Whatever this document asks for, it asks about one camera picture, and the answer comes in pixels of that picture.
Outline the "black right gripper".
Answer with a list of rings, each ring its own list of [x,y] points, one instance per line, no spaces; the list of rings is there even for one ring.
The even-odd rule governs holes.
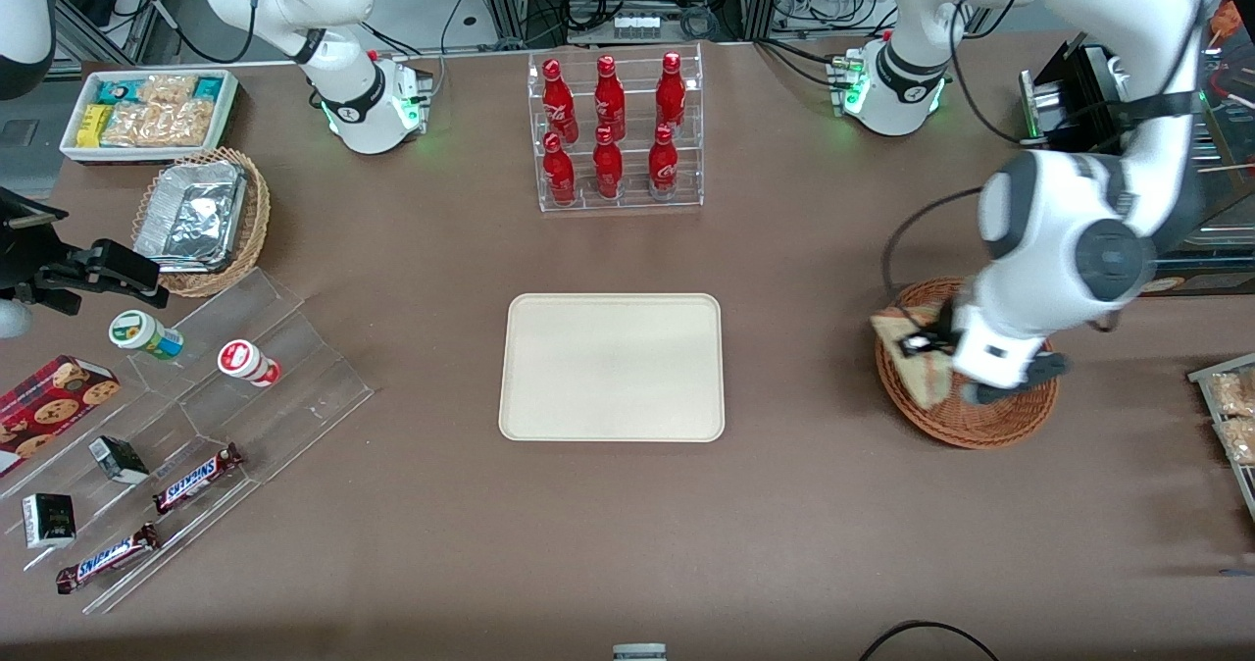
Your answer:
[[[75,246],[60,240],[54,225],[67,219],[64,209],[1,188],[1,299],[8,302],[46,305],[60,314],[79,312],[80,290],[95,293],[85,265],[75,258]],[[90,248],[90,272],[119,293],[166,309],[169,290],[159,286],[159,265],[114,240],[97,240]]]

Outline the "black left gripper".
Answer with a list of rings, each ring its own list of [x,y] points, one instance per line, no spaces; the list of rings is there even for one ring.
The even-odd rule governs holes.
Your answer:
[[[896,344],[901,356],[909,360],[919,354],[937,352],[954,357],[965,332],[961,316],[964,307],[963,300],[945,300],[944,304],[937,304],[935,317],[929,322],[922,322],[920,331],[897,339]]]

